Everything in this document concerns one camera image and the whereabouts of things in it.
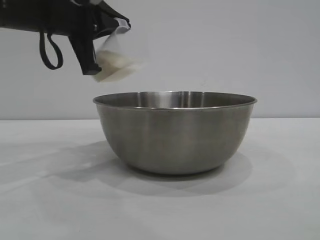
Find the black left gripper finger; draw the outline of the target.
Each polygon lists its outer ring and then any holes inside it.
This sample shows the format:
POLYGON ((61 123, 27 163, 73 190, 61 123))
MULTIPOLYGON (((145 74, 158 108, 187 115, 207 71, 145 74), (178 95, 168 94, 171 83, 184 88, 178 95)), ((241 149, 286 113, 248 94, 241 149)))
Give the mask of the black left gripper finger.
POLYGON ((97 26, 97 38, 111 35, 120 26, 118 21, 109 21, 107 23, 99 23, 97 26))
POLYGON ((105 14, 107 14, 109 17, 111 18, 119 18, 122 20, 126 20, 126 22, 128 23, 128 25, 131 25, 130 20, 125 17, 124 15, 120 14, 119 12, 117 12, 116 10, 114 10, 111 6, 109 6, 104 0, 102 0, 99 3, 99 7, 102 10, 102 12, 104 12, 105 14))

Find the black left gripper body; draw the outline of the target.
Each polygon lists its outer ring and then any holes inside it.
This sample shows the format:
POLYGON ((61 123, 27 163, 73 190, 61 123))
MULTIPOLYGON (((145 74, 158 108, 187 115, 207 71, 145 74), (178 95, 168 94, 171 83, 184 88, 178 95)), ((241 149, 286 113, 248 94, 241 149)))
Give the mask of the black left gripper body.
POLYGON ((40 57, 50 70, 64 63, 62 51, 52 39, 54 35, 69 39, 83 75, 96 75, 102 70, 93 44, 98 23, 95 8, 88 0, 2 0, 0 26, 37 32, 40 57))

